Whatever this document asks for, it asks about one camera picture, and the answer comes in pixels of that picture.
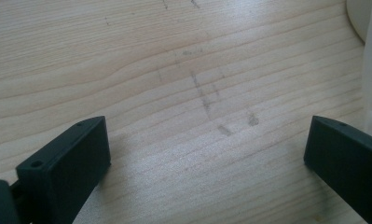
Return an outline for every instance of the dark green plastic part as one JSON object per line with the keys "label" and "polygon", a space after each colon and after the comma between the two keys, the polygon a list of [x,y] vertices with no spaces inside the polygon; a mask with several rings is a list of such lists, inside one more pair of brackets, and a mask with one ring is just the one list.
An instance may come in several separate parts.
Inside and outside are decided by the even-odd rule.
{"label": "dark green plastic part", "polygon": [[21,224],[72,223],[109,166],[105,118],[83,120],[18,165],[19,181],[10,190],[0,182],[8,203],[0,218],[16,210],[11,215]]}
{"label": "dark green plastic part", "polygon": [[315,116],[304,161],[372,223],[372,136],[345,123]]}

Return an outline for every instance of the light wood surface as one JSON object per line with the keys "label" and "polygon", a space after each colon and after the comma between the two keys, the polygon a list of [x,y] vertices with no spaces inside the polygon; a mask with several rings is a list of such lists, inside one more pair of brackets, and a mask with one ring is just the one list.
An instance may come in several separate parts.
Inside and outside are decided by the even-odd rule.
{"label": "light wood surface", "polygon": [[344,0],[0,0],[0,178],[105,115],[75,223],[364,223],[302,160],[361,127],[363,49]]}

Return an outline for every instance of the scratch mark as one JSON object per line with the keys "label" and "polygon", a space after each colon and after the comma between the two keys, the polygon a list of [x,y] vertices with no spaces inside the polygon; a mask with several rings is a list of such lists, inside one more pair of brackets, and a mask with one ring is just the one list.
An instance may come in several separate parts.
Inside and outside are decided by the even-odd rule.
{"label": "scratch mark", "polygon": [[253,127],[257,124],[259,124],[258,117],[255,114],[250,115],[249,116],[249,125]]}
{"label": "scratch mark", "polygon": [[195,0],[191,0],[191,3],[192,3],[192,5],[194,5],[194,7],[200,8],[200,6],[197,4],[197,2]]}
{"label": "scratch mark", "polygon": [[191,77],[192,80],[194,81],[194,85],[197,88],[198,95],[200,96],[200,99],[202,100],[203,108],[205,109],[206,114],[208,117],[210,117],[210,104],[211,102],[209,101],[208,97],[203,93],[202,88],[200,87],[200,83],[197,80],[197,76],[194,74],[194,72],[191,71]]}
{"label": "scratch mark", "polygon": [[168,4],[166,4],[165,0],[162,0],[163,6],[165,6],[165,9],[168,10]]}
{"label": "scratch mark", "polygon": [[230,129],[226,128],[224,125],[219,125],[217,129],[218,131],[220,131],[221,134],[226,136],[231,136],[233,134],[233,132]]}

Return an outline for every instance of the pencil mark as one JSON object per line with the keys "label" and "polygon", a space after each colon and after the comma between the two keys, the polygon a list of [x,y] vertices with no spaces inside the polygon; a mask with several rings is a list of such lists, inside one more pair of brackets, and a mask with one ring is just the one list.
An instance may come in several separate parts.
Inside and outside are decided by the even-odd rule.
{"label": "pencil mark", "polygon": [[162,0],[163,6],[165,6],[165,9],[168,10],[168,4],[166,4],[165,0]]}
{"label": "pencil mark", "polygon": [[191,73],[192,80],[194,81],[194,85],[197,88],[198,95],[200,96],[200,99],[202,100],[203,108],[205,109],[205,112],[208,115],[208,117],[210,117],[209,112],[211,109],[210,107],[211,102],[209,101],[208,97],[203,93],[203,90],[200,87],[200,83],[197,80],[197,76],[192,71],[190,73]]}
{"label": "pencil mark", "polygon": [[221,97],[220,97],[220,91],[215,87],[215,85],[214,85],[214,83],[212,84],[212,86],[213,86],[213,90],[214,90],[214,92],[215,92],[215,96],[217,97],[217,99],[221,99]]}
{"label": "pencil mark", "polygon": [[195,0],[191,0],[191,3],[192,3],[192,5],[194,5],[194,7],[200,8],[200,6],[198,5],[198,3]]}
{"label": "pencil mark", "polygon": [[226,136],[228,136],[228,137],[230,137],[230,136],[233,134],[233,132],[232,132],[230,129],[226,128],[224,125],[219,125],[219,126],[217,127],[217,129],[218,129],[218,131],[219,131],[221,134],[226,135]]}
{"label": "pencil mark", "polygon": [[259,124],[258,117],[255,114],[250,115],[249,116],[249,125],[251,127],[253,127],[253,126],[257,125],[257,124]]}
{"label": "pencil mark", "polygon": [[162,83],[162,74],[160,73],[159,68],[157,68],[157,73],[158,73],[159,83]]}
{"label": "pencil mark", "polygon": [[191,55],[191,54],[194,54],[194,53],[202,53],[202,52],[203,52],[203,49],[199,49],[199,50],[195,50],[195,51],[184,50],[183,55]]}

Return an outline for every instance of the round hole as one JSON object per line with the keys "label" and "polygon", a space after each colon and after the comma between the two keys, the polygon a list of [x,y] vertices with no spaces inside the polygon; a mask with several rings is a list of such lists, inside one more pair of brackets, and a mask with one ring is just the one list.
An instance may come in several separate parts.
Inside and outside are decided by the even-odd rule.
{"label": "round hole", "polygon": [[43,162],[42,161],[34,161],[31,164],[31,166],[34,167],[34,168],[39,167],[41,165],[43,165]]}

